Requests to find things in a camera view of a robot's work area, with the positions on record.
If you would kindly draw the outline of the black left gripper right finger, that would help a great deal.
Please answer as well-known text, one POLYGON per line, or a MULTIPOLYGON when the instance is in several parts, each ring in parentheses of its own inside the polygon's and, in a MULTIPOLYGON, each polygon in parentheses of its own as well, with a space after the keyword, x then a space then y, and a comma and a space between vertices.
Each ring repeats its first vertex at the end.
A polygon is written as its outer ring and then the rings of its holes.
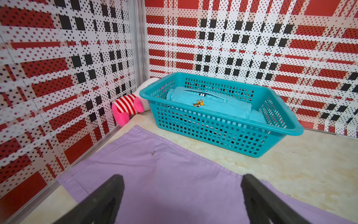
POLYGON ((309 223, 253 175, 243 176, 241 188, 251 224, 309 223))

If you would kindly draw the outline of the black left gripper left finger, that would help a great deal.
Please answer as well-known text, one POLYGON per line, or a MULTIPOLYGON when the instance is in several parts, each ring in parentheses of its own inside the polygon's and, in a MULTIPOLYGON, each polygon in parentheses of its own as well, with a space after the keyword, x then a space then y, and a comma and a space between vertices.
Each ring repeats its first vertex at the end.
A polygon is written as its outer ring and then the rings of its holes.
POLYGON ((56 224, 114 224, 124 195, 121 175, 113 175, 56 224))

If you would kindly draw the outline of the purple long pants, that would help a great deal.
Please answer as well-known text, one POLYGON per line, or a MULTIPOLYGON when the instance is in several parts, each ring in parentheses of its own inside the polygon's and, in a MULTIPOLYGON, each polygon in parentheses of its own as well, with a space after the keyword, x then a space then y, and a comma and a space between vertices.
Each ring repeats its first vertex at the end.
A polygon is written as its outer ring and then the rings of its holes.
POLYGON ((124 178, 118 224, 248 224, 242 176, 139 126, 59 177, 77 201, 124 178))

